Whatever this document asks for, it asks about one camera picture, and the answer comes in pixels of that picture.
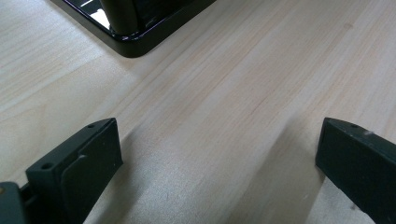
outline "wood grain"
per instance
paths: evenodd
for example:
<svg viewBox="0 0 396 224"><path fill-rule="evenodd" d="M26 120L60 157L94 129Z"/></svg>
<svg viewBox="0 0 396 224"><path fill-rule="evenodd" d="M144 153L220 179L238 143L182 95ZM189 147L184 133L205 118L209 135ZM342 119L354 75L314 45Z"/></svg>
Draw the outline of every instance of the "wood grain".
<svg viewBox="0 0 396 224"><path fill-rule="evenodd" d="M125 164L87 223L372 222L314 158L325 117L396 142L395 1L218 0L138 59L50 1L0 15L0 180L115 117Z"/></svg>

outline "glossy black base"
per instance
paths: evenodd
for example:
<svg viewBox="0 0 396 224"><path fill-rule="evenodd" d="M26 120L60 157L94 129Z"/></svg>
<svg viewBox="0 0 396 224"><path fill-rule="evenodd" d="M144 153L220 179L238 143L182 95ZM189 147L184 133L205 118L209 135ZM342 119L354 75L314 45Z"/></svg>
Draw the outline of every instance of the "glossy black base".
<svg viewBox="0 0 396 224"><path fill-rule="evenodd" d="M168 16L161 18L150 26L141 26L139 31L132 35L116 35L111 28L92 17L92 12L102 8L99 0L88 1L77 6L79 0L51 0L67 14L73 17L86 29L96 35L120 55L127 58L140 57L160 44L166 37L176 31L184 23L192 19L216 0L188 1L182 7L175 8ZM95 7L86 9L86 4Z"/></svg>

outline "light wood grain surface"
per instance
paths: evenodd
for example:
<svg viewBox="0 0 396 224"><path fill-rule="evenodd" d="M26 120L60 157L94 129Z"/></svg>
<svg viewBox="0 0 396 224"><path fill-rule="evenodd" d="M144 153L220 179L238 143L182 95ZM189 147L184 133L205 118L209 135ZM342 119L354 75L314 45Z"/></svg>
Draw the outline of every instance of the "light wood grain surface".
<svg viewBox="0 0 396 224"><path fill-rule="evenodd" d="M115 117L86 223L373 222L314 158L325 117L396 142L396 1L218 0L138 59L47 0L0 18L0 180Z"/></svg>

